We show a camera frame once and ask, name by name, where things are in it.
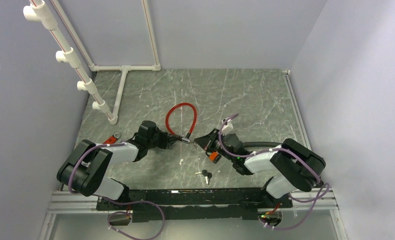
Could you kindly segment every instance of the robotic arm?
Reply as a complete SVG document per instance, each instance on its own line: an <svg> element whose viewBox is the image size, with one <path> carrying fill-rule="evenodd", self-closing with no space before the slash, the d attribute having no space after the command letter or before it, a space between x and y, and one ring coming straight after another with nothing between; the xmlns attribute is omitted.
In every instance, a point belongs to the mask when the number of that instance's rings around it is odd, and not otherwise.
<svg viewBox="0 0 395 240"><path fill-rule="evenodd" d="M223 130L228 131L232 128L231 123L228 123L223 127ZM313 173L286 151L297 155L318 176L326 167L326 162L322 157L293 139L286 139L274 150L255 154L244 147L244 143L239 140L236 134L223 134L223 130L221 132L222 143L218 138L220 130L216 128L205 136L195 138L194 142L205 150L206 155L213 163L216 164L223 156L233 163L232 167L241 175L253 175L264 170L278 171L280 176L270 178L263 187L266 191L263 198L268 203L275 204L282 196L296 189L310 192L317 183Z"/></svg>
<svg viewBox="0 0 395 240"><path fill-rule="evenodd" d="M131 139L118 143L121 146L98 148L85 156L83 164L73 176L72 188L86 197L95 194L122 201L124 197L128 198L129 188L105 177L107 168L112 164L137 162L148 154L149 149L168 149L177 141L187 142L188 139L161 131L156 123L145 120ZM92 141L82 140L60 167L57 180L68 185L76 163L85 152L95 146L96 143Z"/></svg>

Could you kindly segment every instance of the light gray wall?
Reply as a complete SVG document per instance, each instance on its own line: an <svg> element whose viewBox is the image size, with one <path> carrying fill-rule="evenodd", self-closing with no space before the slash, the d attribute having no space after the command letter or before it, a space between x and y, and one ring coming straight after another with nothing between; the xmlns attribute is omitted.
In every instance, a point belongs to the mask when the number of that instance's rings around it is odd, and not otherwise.
<svg viewBox="0 0 395 240"><path fill-rule="evenodd" d="M153 65L141 0L59 0L96 65ZM327 0L149 0L163 68L290 69Z"/></svg>
<svg viewBox="0 0 395 240"><path fill-rule="evenodd" d="M163 68L290 69L326 0L151 0Z"/></svg>
<svg viewBox="0 0 395 240"><path fill-rule="evenodd" d="M0 1L0 240L38 238L87 100L49 31L25 20L28 4Z"/></svg>
<svg viewBox="0 0 395 240"><path fill-rule="evenodd" d="M59 0L97 66L155 64L141 0Z"/></svg>
<svg viewBox="0 0 395 240"><path fill-rule="evenodd" d="M395 239L395 0L329 0L291 69L350 239Z"/></svg>

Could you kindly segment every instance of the black mounting plate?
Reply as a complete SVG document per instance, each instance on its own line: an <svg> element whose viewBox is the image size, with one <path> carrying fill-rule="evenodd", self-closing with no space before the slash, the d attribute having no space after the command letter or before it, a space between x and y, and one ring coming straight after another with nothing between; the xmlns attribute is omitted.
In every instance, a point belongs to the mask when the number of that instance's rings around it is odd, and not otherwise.
<svg viewBox="0 0 395 240"><path fill-rule="evenodd" d="M264 202L259 187L195 188L195 189L130 189L129 202L147 200L162 207L167 220L239 218L257 220L258 209L274 208ZM280 208L291 208L292 201L285 195L279 199ZM127 206L104 199L97 203L98 211L125 211ZM158 209L150 204L131 205L133 222L160 220Z"/></svg>

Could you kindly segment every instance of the orange tag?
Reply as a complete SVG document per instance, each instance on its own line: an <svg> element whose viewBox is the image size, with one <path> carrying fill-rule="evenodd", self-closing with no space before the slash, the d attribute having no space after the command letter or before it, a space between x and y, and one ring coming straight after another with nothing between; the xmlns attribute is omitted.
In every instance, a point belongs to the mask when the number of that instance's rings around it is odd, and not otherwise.
<svg viewBox="0 0 395 240"><path fill-rule="evenodd" d="M114 135L110 136L103 144L114 144L121 137L121 133L117 132Z"/></svg>
<svg viewBox="0 0 395 240"><path fill-rule="evenodd" d="M214 151L213 153L211 153L211 155L209 155L209 159L213 162L217 156L218 152Z"/></svg>

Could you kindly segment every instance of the floor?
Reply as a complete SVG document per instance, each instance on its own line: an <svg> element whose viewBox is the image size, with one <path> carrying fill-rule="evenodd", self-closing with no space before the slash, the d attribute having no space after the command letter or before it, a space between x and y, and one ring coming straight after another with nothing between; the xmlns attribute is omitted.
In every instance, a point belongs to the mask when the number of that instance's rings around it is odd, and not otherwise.
<svg viewBox="0 0 395 240"><path fill-rule="evenodd" d="M95 83L103 99L112 108L121 73L100 71ZM234 113L234 133L243 142L282 142L292 138L303 143L295 117L291 95L279 69L162 69L132 71L127 75L119 118L109 124L106 116L92 110L90 98L84 111L78 142L89 139L101 143L114 133L129 139L143 120L157 123L166 131L165 116L174 105L192 103L198 120L191 139L218 128L220 120ZM170 117L174 132L185 135L191 125L193 111L184 107ZM210 185L196 172L212 173ZM108 169L106 175L131 189L188 189L261 187L275 172L258 172L242 176L222 158L212 163L202 149L175 143L171 149L152 149L142 160L121 163Z"/></svg>

